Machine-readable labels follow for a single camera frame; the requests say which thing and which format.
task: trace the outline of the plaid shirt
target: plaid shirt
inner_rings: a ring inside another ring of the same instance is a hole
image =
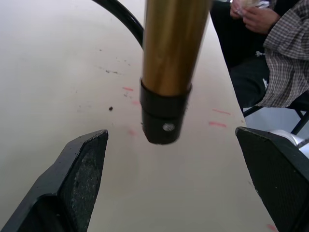
[[[300,0],[281,17],[264,48],[269,84],[257,105],[287,107],[309,89],[309,0]]]

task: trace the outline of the white floor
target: white floor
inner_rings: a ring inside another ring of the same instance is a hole
[[[299,116],[290,109],[263,108],[246,117],[247,127],[263,131],[291,132],[298,122]],[[309,123],[298,133],[298,137],[309,138]]]

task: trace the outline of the white table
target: white table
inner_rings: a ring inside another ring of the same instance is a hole
[[[122,3],[143,22],[144,0]],[[269,231],[212,22],[172,145],[149,144],[141,130],[141,61],[135,38],[91,0],[0,1],[0,228],[67,142],[108,129],[89,232]]]

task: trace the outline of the red mark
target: red mark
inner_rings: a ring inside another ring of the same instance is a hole
[[[272,230],[273,232],[278,232],[277,228],[273,225],[268,224],[267,228],[269,228],[270,230]]]
[[[221,113],[221,114],[231,115],[231,113],[229,113],[229,112],[225,112],[225,111],[221,111],[221,110],[217,110],[217,109],[212,109],[212,111],[215,111],[215,112],[218,112],[218,113]]]
[[[132,101],[132,104],[133,105],[140,105],[140,102],[139,101]]]
[[[129,87],[122,87],[123,89],[127,90],[127,91],[133,91],[134,89],[129,88]]]
[[[135,130],[129,129],[129,130],[128,130],[128,133],[129,133],[129,135],[131,135],[131,136],[137,136],[137,133],[136,133]]]
[[[215,122],[215,121],[210,121],[208,123],[208,125],[210,125],[210,126],[218,126],[218,127],[227,127],[226,124],[221,123],[221,122]]]

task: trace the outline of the black rubber cap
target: black rubber cap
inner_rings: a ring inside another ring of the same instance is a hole
[[[160,96],[148,90],[141,82],[142,125],[150,143],[171,144],[179,138],[189,93],[173,97]]]

